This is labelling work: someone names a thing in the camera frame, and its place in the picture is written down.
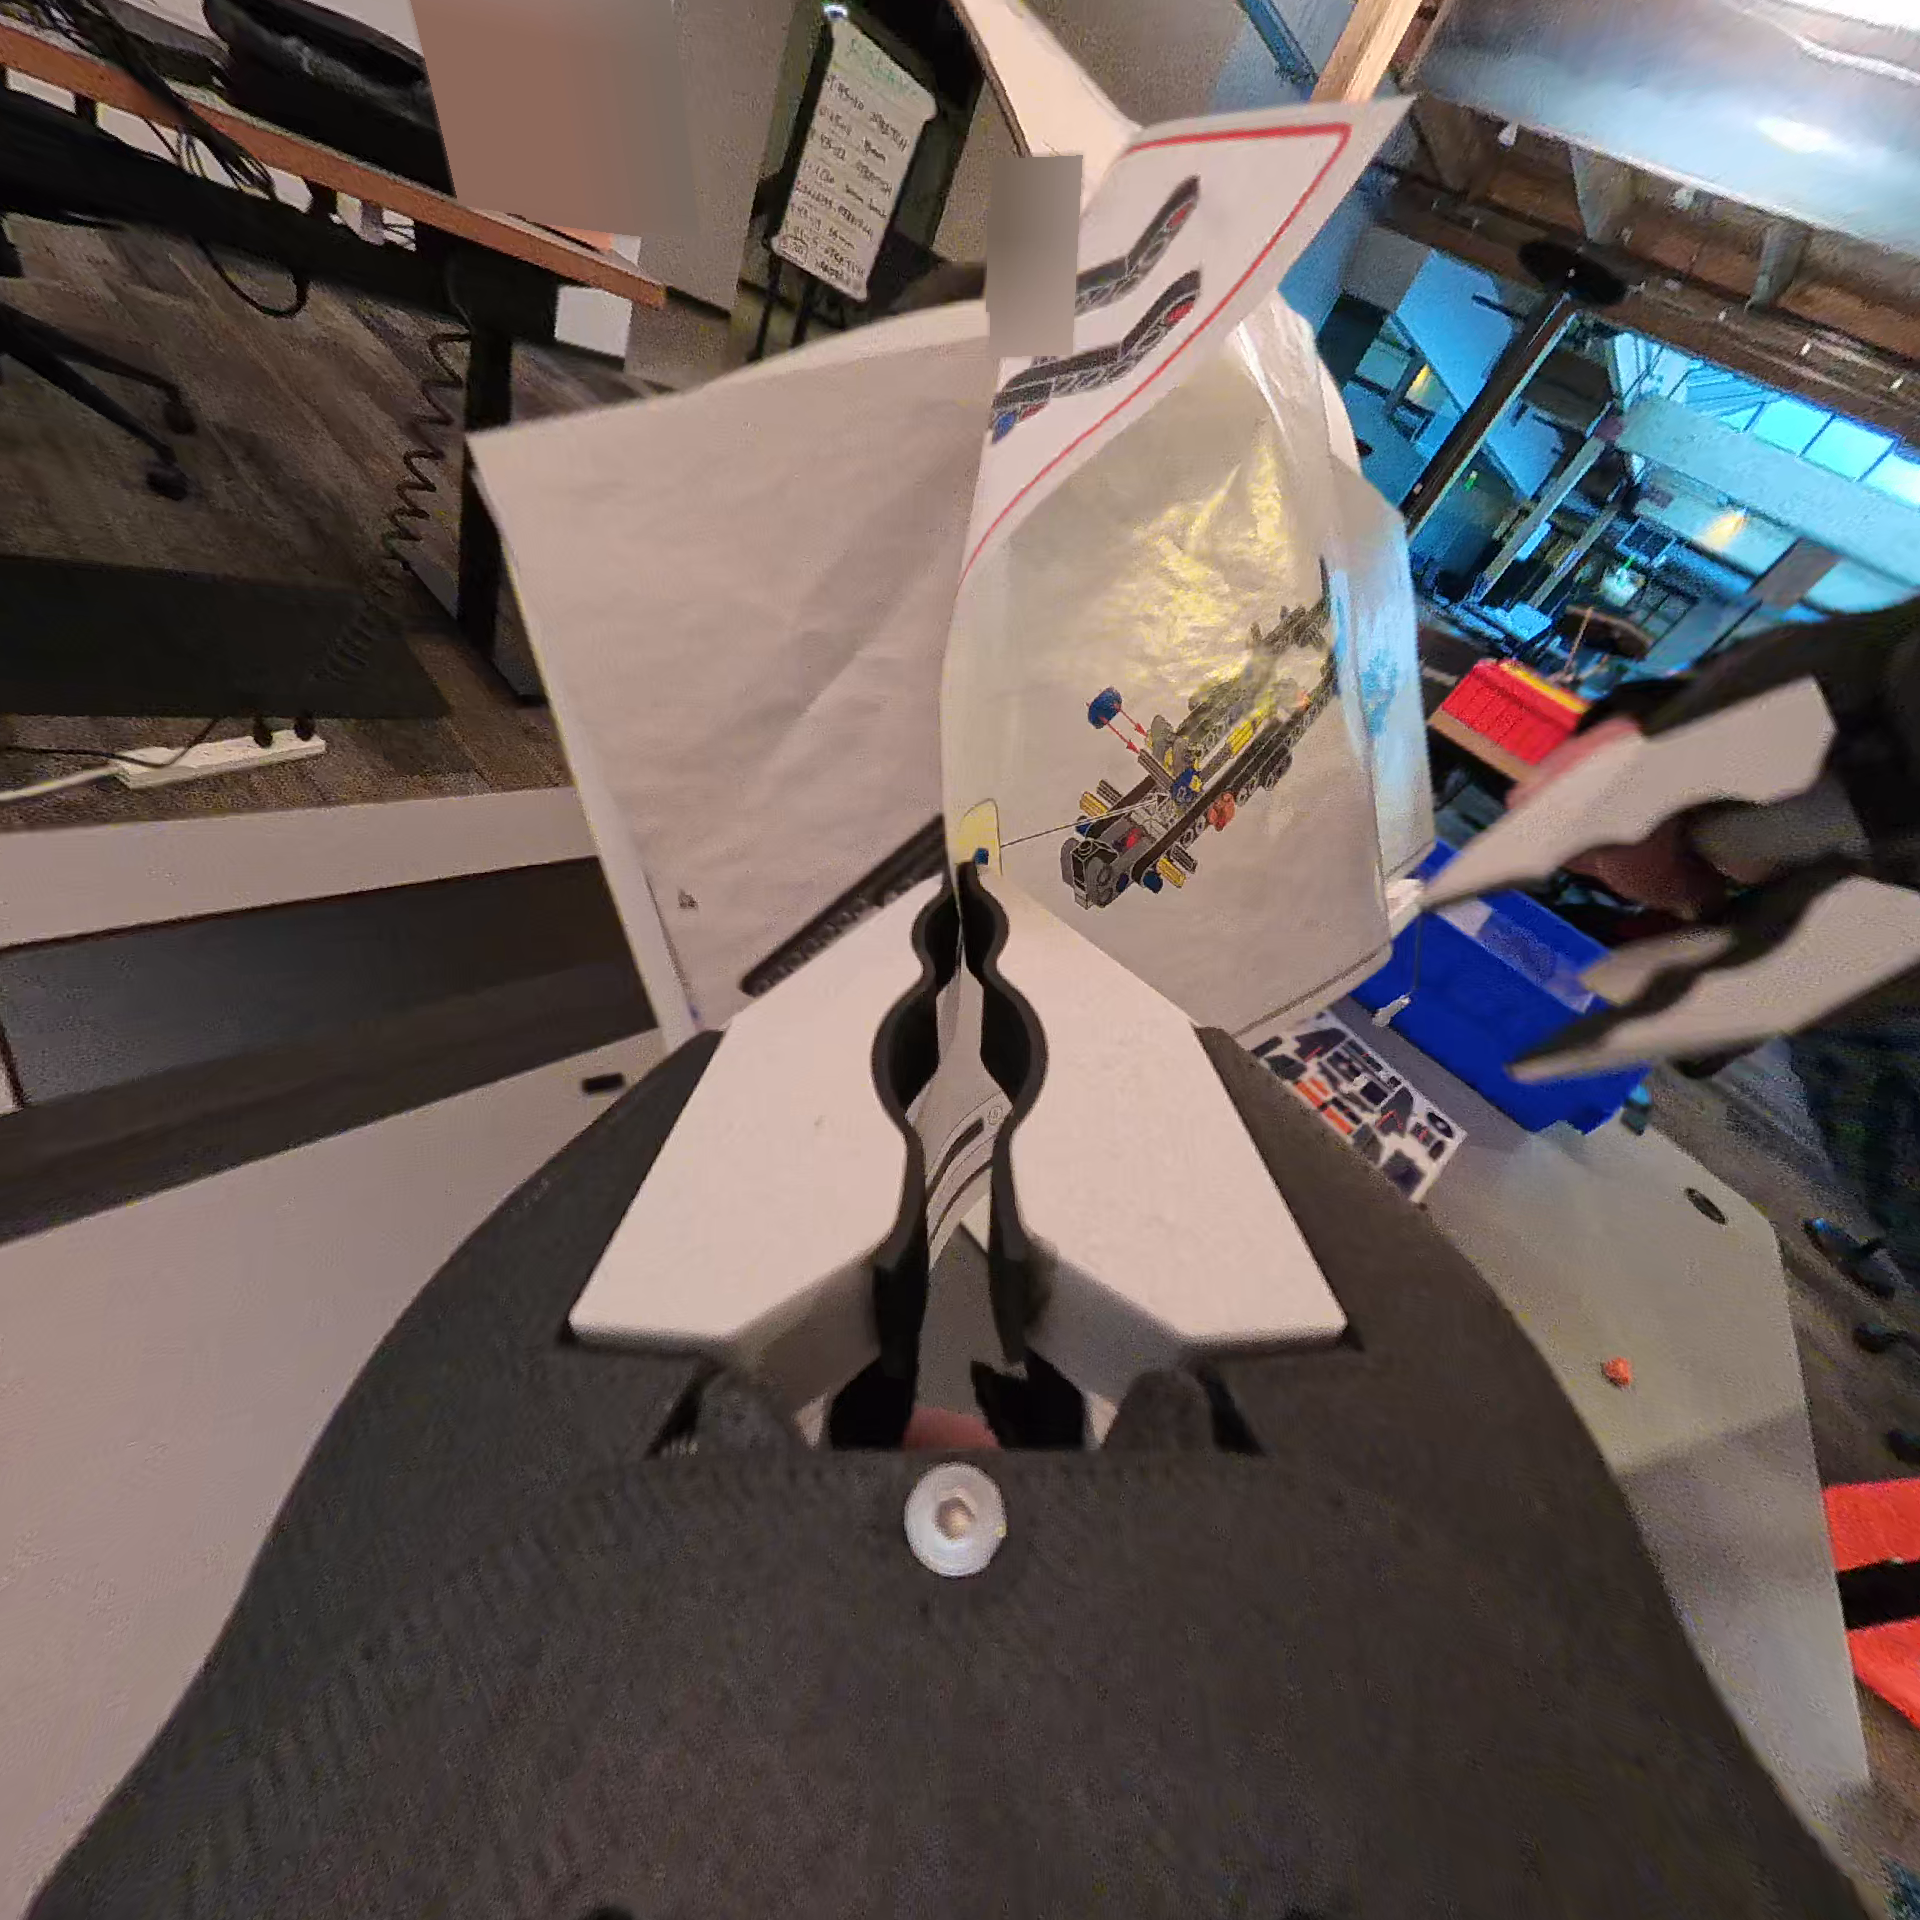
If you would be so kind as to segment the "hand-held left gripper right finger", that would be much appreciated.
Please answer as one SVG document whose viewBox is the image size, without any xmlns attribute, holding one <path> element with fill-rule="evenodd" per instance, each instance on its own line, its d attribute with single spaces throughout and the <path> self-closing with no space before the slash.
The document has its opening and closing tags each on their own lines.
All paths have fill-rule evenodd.
<svg viewBox="0 0 1920 1920">
<path fill-rule="evenodd" d="M 955 873 L 955 1224 L 980 1227 L 1005 1449 L 1084 1449 L 1148 1376 L 1349 1332 L 1213 1036 L 992 865 Z"/>
</svg>

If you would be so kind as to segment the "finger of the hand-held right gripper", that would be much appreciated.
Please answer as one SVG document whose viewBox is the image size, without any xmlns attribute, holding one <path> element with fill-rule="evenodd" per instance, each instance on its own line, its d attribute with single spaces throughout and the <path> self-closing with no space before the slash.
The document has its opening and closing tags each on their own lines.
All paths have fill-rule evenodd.
<svg viewBox="0 0 1920 1920">
<path fill-rule="evenodd" d="M 1587 983 L 1595 1005 L 1509 1064 L 1525 1085 L 1736 1059 L 1768 1040 L 1915 1001 L 1917 895 L 1809 873 L 1725 927 L 1627 947 Z"/>
<path fill-rule="evenodd" d="M 1763 807 L 1810 791 L 1838 724 L 1798 680 L 1659 733 L 1626 733 L 1537 781 L 1424 884 L 1442 907 L 1521 890 L 1608 849 L 1635 849 L 1669 824 L 1722 805 Z"/>
</svg>

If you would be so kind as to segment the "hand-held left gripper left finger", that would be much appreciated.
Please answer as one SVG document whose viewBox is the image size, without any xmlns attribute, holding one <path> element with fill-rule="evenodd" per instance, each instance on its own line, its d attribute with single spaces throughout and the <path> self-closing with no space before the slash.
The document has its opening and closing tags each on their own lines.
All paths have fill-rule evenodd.
<svg viewBox="0 0 1920 1920">
<path fill-rule="evenodd" d="M 960 957 L 925 881 L 757 997 L 714 1040 L 569 1311 L 590 1347 L 678 1356 L 825 1404 L 837 1448 L 905 1439 L 928 1308 L 925 1149 Z"/>
</svg>

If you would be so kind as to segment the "lego instruction booklet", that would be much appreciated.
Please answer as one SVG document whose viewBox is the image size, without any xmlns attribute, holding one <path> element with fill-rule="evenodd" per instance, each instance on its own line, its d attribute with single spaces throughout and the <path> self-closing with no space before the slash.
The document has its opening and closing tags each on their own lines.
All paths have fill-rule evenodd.
<svg viewBox="0 0 1920 1920">
<path fill-rule="evenodd" d="M 593 840 L 691 1027 L 925 828 L 934 871 L 986 853 L 1200 1025 L 1374 971 L 1361 634 L 1408 568 L 1280 280 L 1404 113 L 1137 130 L 1062 360 L 945 304 L 480 439 Z"/>
</svg>

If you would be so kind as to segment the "blue red printed sheet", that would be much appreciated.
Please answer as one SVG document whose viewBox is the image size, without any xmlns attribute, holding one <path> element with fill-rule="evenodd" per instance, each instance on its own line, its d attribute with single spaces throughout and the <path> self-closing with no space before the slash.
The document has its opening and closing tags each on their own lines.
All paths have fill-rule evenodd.
<svg viewBox="0 0 1920 1920">
<path fill-rule="evenodd" d="M 1379 1044 L 1333 1013 L 1266 1025 L 1242 1042 L 1358 1159 L 1426 1202 L 1466 1132 Z"/>
</svg>

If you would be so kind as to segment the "red storage bin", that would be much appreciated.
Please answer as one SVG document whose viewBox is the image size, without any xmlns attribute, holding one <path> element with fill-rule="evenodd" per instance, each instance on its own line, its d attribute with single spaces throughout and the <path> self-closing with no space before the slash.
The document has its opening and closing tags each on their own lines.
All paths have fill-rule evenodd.
<svg viewBox="0 0 1920 1920">
<path fill-rule="evenodd" d="M 1480 660 L 1428 715 L 1428 733 L 1517 781 L 1578 732 L 1589 706 L 1517 664 Z"/>
</svg>

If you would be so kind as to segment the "blue storage bin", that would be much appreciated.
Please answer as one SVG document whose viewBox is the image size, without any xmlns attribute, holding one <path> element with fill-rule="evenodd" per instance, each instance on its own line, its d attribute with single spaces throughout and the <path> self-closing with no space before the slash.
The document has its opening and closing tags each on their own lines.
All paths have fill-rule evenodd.
<svg viewBox="0 0 1920 1920">
<path fill-rule="evenodd" d="M 1604 949 L 1525 895 L 1498 895 L 1422 915 L 1396 935 L 1384 967 L 1350 987 L 1369 1016 L 1396 1003 L 1408 1044 L 1517 1127 L 1609 1124 L 1645 1069 L 1522 1084 L 1509 1066 L 1594 1005 L 1585 973 Z"/>
</svg>

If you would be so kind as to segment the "white power strip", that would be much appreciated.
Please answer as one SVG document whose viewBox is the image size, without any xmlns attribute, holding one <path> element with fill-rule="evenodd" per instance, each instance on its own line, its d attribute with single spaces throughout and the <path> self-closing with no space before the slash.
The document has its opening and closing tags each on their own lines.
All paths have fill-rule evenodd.
<svg viewBox="0 0 1920 1920">
<path fill-rule="evenodd" d="M 125 749 L 113 759 L 113 779 L 129 791 L 248 778 L 324 757 L 326 740 L 292 727 L 266 733 L 203 738 L 180 749 Z"/>
</svg>

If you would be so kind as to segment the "handwritten paper sign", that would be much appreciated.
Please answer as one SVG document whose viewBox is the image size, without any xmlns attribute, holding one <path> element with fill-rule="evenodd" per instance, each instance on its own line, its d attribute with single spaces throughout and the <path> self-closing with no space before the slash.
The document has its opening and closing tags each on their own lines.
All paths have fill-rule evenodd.
<svg viewBox="0 0 1920 1920">
<path fill-rule="evenodd" d="M 923 59 L 856 5 L 817 13 L 768 250 L 774 265 L 865 304 L 938 100 Z"/>
</svg>

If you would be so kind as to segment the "wooden top desk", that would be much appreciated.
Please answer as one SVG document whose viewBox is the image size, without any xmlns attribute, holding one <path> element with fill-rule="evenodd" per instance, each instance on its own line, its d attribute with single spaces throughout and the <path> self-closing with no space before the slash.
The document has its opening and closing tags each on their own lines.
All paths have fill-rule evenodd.
<svg viewBox="0 0 1920 1920">
<path fill-rule="evenodd" d="M 203 5 L 214 40 L 136 5 L 4 5 L 4 210 L 33 197 L 82 225 L 193 243 L 217 277 L 278 269 L 291 320 L 326 285 L 430 320 L 382 551 L 451 617 L 522 705 L 544 698 L 498 640 L 506 560 L 468 439 L 513 418 L 515 353 L 560 338 L 560 292 L 629 306 L 665 292 L 610 243 L 462 204 L 425 173 L 417 55 L 313 5 Z"/>
</svg>

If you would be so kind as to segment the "grey metal air duct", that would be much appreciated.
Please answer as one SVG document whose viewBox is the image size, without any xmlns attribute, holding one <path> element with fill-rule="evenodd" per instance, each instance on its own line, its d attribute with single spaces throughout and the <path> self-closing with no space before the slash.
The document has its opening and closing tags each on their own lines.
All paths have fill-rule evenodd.
<svg viewBox="0 0 1920 1920">
<path fill-rule="evenodd" d="M 1680 186 L 1917 251 L 1915 2 L 1459 2 L 1419 85 Z"/>
</svg>

